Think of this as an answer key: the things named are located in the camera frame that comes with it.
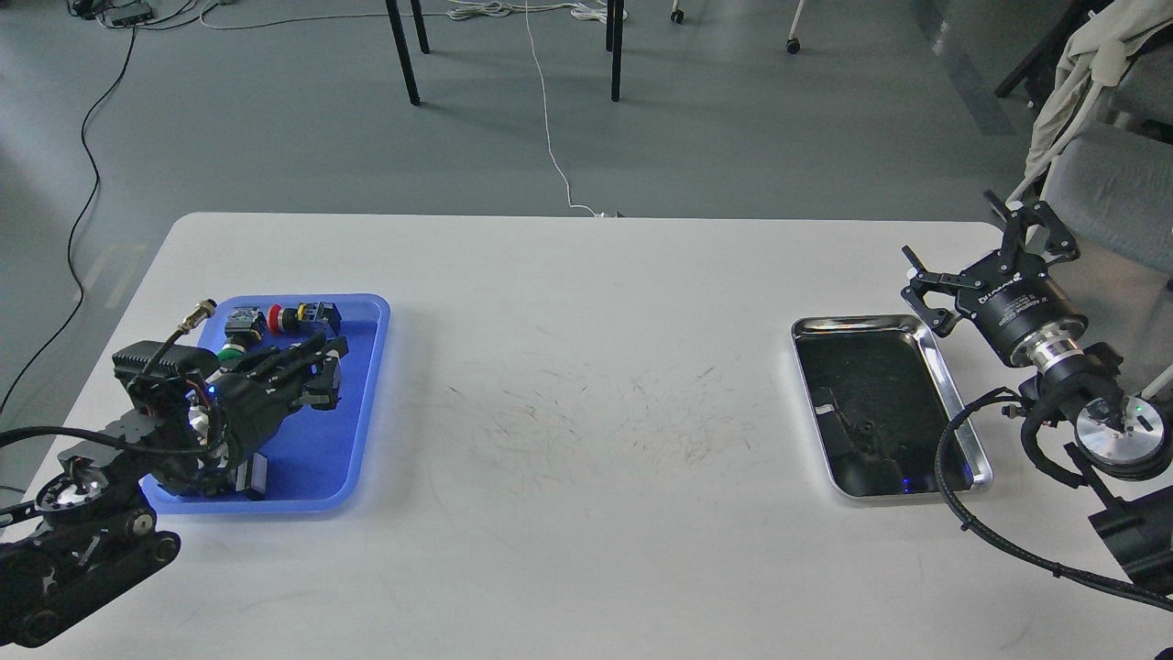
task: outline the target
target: table leg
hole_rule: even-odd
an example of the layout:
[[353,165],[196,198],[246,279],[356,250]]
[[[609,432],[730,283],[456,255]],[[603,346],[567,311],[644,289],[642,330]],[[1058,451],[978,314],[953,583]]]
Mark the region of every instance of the table leg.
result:
[[623,0],[612,0],[615,2],[613,23],[611,20],[608,21],[608,26],[615,25],[615,36],[612,46],[615,50],[611,53],[611,100],[619,100],[619,73],[623,70]]
[[412,18],[415,19],[415,35],[420,38],[420,50],[427,55],[432,48],[428,48],[428,30],[423,28],[423,9],[420,8],[420,0],[412,0]]
[[413,106],[420,104],[420,90],[415,87],[415,72],[412,69],[412,55],[407,52],[407,39],[404,36],[404,20],[399,16],[399,2],[387,0],[387,15],[391,18],[391,32],[395,35],[395,49],[399,50],[399,66],[404,69],[404,82],[407,83],[407,97]]

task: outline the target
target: black cable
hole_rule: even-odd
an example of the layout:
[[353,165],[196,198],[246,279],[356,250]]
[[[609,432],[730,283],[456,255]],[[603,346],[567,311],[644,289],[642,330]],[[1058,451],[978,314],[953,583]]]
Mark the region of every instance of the black cable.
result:
[[147,365],[143,366],[143,368],[138,372],[138,376],[135,376],[135,379],[140,379],[144,375],[150,374],[150,372],[155,369],[155,366],[158,365],[158,361],[163,360],[163,354],[165,354],[168,349],[174,347],[175,343],[179,341],[179,338],[184,336],[185,334],[187,333],[184,333],[182,328],[176,329],[175,333],[171,333],[171,336],[168,338],[165,342],[160,345],[158,351],[155,352],[155,355],[150,356],[150,360],[147,361]]
[[11,431],[0,431],[0,449],[19,443],[20,441],[36,438],[40,436],[68,436],[70,438],[89,441],[91,443],[97,443],[116,450],[135,451],[154,456],[201,456],[218,449],[219,445],[223,444],[223,441],[221,441],[218,444],[191,449],[144,448],[127,443],[126,441],[115,438],[114,436],[107,436],[106,434],[89,431],[86,429],[70,429],[68,427],[25,427],[22,429],[13,429]]
[[57,332],[54,333],[53,336],[49,338],[45,342],[45,345],[42,345],[41,348],[36,351],[35,354],[33,354],[33,358],[30,358],[28,362],[25,363],[25,367],[21,368],[20,374],[16,374],[16,379],[13,380],[12,386],[8,387],[8,392],[5,394],[4,401],[0,401],[0,415],[4,415],[5,408],[8,406],[8,400],[12,397],[12,393],[16,389],[16,385],[20,383],[20,380],[25,376],[25,373],[28,372],[28,368],[33,367],[33,363],[36,362],[36,359],[40,358],[42,353],[45,353],[45,349],[49,348],[49,345],[52,345],[54,340],[56,340],[59,336],[61,336],[62,333],[65,333],[65,329],[69,325],[69,321],[72,321],[74,317],[77,315],[77,309],[80,309],[82,302],[86,301],[86,287],[82,286],[81,278],[77,277],[77,268],[74,267],[73,263],[73,240],[74,240],[74,234],[77,232],[77,225],[81,224],[81,218],[86,216],[86,211],[89,210],[89,205],[94,202],[94,197],[97,195],[97,188],[102,183],[102,175],[97,171],[97,161],[94,159],[94,152],[89,150],[89,143],[86,141],[86,128],[87,124],[89,123],[90,116],[93,116],[94,114],[94,110],[97,109],[100,104],[102,104],[102,101],[104,101],[107,97],[110,96],[110,94],[114,93],[114,90],[118,87],[118,83],[121,83],[122,79],[127,75],[127,64],[130,63],[130,53],[133,53],[135,49],[136,35],[137,30],[133,29],[130,32],[130,46],[127,47],[127,56],[122,61],[122,69],[118,70],[118,77],[114,79],[114,82],[110,83],[110,87],[107,88],[107,90],[101,96],[99,96],[97,101],[94,101],[94,104],[90,106],[89,110],[86,111],[86,117],[81,120],[81,145],[83,149],[86,149],[86,155],[89,157],[89,165],[94,169],[94,186],[90,189],[89,197],[86,198],[86,204],[81,207],[81,212],[77,213],[77,218],[74,219],[73,226],[69,229],[69,240],[66,243],[66,263],[69,265],[69,274],[73,277],[74,284],[77,285],[77,293],[79,293],[77,304],[74,305],[73,311],[69,312],[69,315],[66,318],[65,322],[61,324],[61,327],[57,327]]
[[963,532],[974,532],[979,539],[1011,557],[1016,557],[1040,569],[1046,569],[1056,578],[1067,578],[1073,583],[1103,593],[1151,605],[1167,612],[1173,612],[1173,600],[1169,600],[1159,593],[1138,587],[1137,585],[1124,580],[1117,580],[1092,573],[1090,571],[1082,571],[1079,569],[1064,566],[1058,562],[1051,562],[1029,552],[985,526],[985,524],[978,520],[974,513],[965,509],[965,505],[961,503],[957,495],[949,488],[949,484],[944,479],[944,456],[945,453],[952,447],[952,443],[950,443],[952,434],[961,428],[961,426],[969,420],[971,415],[996,403],[1022,404],[1025,402],[1017,394],[1005,388],[991,390],[954,416],[954,419],[949,421],[949,424],[945,426],[945,430],[941,434],[941,442],[937,444],[937,455],[933,463],[933,472],[935,474],[937,485],[941,489],[941,497],[944,498],[945,504],[949,505],[949,510],[954,512],[954,516],[962,522],[961,530]]

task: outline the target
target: power cable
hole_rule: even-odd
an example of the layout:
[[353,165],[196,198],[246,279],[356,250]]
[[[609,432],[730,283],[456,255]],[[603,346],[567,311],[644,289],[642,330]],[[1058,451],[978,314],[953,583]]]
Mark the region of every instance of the power cable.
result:
[[97,161],[94,159],[94,151],[90,150],[89,142],[86,140],[86,129],[89,127],[89,120],[90,117],[94,116],[94,111],[97,109],[97,107],[101,106],[102,102],[106,101],[110,96],[110,94],[114,93],[114,90],[122,82],[122,79],[127,75],[127,66],[130,63],[130,54],[134,53],[135,50],[135,38],[137,36],[137,34],[138,34],[137,29],[130,30],[130,45],[127,46],[127,56],[122,60],[122,68],[118,70],[118,76],[114,79],[114,82],[110,83],[110,87],[108,87],[106,91],[102,93],[101,96],[99,96],[97,101],[94,101],[94,104],[90,106],[89,110],[86,111],[86,117],[81,120],[81,145],[83,149],[86,149],[86,156],[89,157],[89,165],[94,170],[94,185],[89,190],[89,196],[86,198],[86,204],[82,205],[81,211],[77,213],[77,218],[74,219],[73,226],[69,229],[69,240],[66,243],[66,264],[68,264],[69,266],[69,275],[73,277],[74,284],[76,284],[77,286],[77,293],[79,293],[77,304],[74,305],[73,311],[69,312],[69,315],[66,318],[65,322],[62,322],[61,326],[57,327],[57,332],[54,333],[53,336],[50,336],[41,346],[41,348],[36,351],[35,354],[33,354],[33,358],[30,358],[28,362],[25,363],[25,367],[22,367],[20,373],[16,374],[16,379],[14,379],[12,385],[8,386],[8,392],[5,394],[4,401],[0,401],[0,415],[4,415],[4,411],[8,406],[8,400],[12,399],[12,394],[16,389],[16,385],[20,383],[20,380],[25,376],[25,374],[33,366],[33,363],[36,362],[36,359],[40,358],[41,354],[45,353],[47,348],[49,348],[49,345],[52,345],[54,340],[56,340],[57,338],[61,336],[62,333],[65,333],[65,329],[69,325],[69,321],[72,321],[74,317],[77,315],[77,309],[80,309],[82,302],[86,301],[86,287],[82,285],[81,278],[77,277],[77,268],[74,266],[73,261],[73,243],[74,243],[74,236],[77,232],[77,225],[81,224],[82,217],[84,217],[86,211],[89,210],[90,204],[94,202],[94,197],[97,195],[97,189],[102,183],[102,175],[97,170]]

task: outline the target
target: white cable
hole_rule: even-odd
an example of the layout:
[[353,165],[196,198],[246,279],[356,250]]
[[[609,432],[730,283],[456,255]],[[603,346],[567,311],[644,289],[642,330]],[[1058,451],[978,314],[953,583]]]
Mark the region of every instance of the white cable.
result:
[[1173,365],[1168,366],[1165,372],[1161,372],[1160,376],[1150,383],[1147,388],[1140,392],[1140,399],[1148,401],[1155,397],[1158,393],[1164,390],[1171,382],[1173,382]]
[[558,166],[558,158],[554,156],[554,138],[550,136],[550,104],[545,96],[545,75],[542,74],[542,62],[537,61],[537,46],[534,43],[534,30],[529,27],[529,0],[526,0],[526,32],[529,34],[529,49],[534,54],[534,64],[537,66],[537,77],[542,81],[542,113],[545,117],[545,150],[550,154],[550,161],[554,163],[554,169],[558,170],[558,175],[562,177],[563,183],[567,184],[567,205],[572,209],[584,209],[590,211],[595,217],[603,217],[601,213],[595,212],[595,209],[576,204],[570,197],[570,179],[567,177],[567,172],[562,171]]

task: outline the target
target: chair leg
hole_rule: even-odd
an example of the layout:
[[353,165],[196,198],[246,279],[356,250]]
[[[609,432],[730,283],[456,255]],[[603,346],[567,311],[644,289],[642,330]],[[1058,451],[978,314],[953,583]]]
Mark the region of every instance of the chair leg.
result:
[[387,15],[391,18],[391,32],[395,35],[395,49],[399,50],[399,66],[404,69],[407,98],[413,106],[419,106],[420,90],[415,87],[415,70],[412,69],[412,55],[407,52],[407,39],[404,36],[404,20],[399,16],[399,2],[396,0],[387,0]]
[[615,47],[615,0],[606,0],[606,52]]
[[412,18],[415,19],[415,35],[420,38],[420,50],[427,55],[432,48],[428,48],[428,30],[423,28],[423,9],[420,8],[420,0],[412,0]]
[[619,100],[619,74],[623,70],[623,0],[612,0],[615,2],[615,36],[612,47],[615,50],[611,53],[611,100]]

